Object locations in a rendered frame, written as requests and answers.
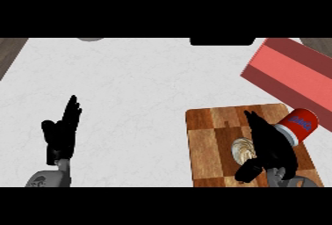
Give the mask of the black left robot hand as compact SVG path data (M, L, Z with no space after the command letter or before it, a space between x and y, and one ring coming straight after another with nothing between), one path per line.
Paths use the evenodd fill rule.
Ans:
M62 119L57 122L44 120L41 130L47 143L47 165L60 159L70 159L75 148L75 134L79 124L81 108L76 96L69 97Z

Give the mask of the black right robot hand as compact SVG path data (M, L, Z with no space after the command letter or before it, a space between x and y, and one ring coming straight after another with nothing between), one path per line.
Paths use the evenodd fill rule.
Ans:
M295 176L298 162L293 147L283 134L255 111L243 111L252 131L252 146L256 157L249 159L236 171L234 179L243 183L258 177L262 171L284 167L284 179Z

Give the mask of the wooden checkered cutting board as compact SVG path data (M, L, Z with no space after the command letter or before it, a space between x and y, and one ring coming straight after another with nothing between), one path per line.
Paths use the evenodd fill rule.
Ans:
M240 165L233 159L230 146L239 138L252 141L252 131L243 111L255 111L273 126L287 115L281 104L191 109L185 112L188 155L196 186L268 186L265 171L250 183L234 179ZM293 151L298 162L295 175L311 179L320 187L323 184L305 146L298 144Z

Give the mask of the red cardboard box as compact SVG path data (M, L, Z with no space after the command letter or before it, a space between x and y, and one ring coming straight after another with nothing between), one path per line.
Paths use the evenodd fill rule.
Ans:
M289 38L267 38L240 76L332 132L332 58Z

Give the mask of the red soda can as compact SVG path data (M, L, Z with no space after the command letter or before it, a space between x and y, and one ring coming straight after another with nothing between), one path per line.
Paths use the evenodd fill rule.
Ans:
M303 108L293 109L274 124L275 130L283 134L290 146L295 147L317 129L317 116Z

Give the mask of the black appliance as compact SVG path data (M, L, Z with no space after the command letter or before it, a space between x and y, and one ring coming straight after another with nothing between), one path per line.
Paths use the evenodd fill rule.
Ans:
M253 38L190 38L191 46L249 46Z

